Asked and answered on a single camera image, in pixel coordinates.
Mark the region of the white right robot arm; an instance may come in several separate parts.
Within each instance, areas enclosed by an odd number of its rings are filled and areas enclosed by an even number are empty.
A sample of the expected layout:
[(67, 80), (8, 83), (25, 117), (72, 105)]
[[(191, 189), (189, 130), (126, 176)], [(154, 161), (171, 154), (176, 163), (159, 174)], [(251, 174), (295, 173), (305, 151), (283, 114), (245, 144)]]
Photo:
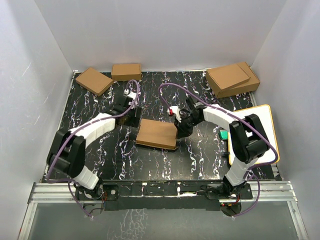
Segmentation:
[(248, 174), (265, 152), (270, 143), (260, 118), (256, 114), (236, 115), (217, 104), (194, 102), (186, 99), (188, 109), (171, 106), (167, 112), (174, 116), (177, 138), (186, 138), (193, 133), (193, 128), (201, 122), (210, 122), (222, 127), (230, 134), (234, 160), (224, 175), (222, 183), (210, 186), (215, 195), (225, 195), (233, 199), (240, 194), (248, 180)]

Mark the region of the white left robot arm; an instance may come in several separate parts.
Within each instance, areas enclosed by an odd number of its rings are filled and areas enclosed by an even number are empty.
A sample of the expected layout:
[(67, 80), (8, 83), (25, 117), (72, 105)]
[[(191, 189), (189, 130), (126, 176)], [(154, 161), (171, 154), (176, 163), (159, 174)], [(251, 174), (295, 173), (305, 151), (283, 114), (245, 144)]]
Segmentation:
[(86, 148), (118, 126), (136, 128), (141, 110), (137, 94), (130, 92), (120, 96), (110, 109), (90, 121), (69, 130), (58, 130), (47, 156), (46, 161), (50, 166), (47, 174), (50, 175), (53, 169), (63, 172), (84, 187), (91, 199), (99, 199), (104, 188), (99, 184), (99, 177), (85, 165)]

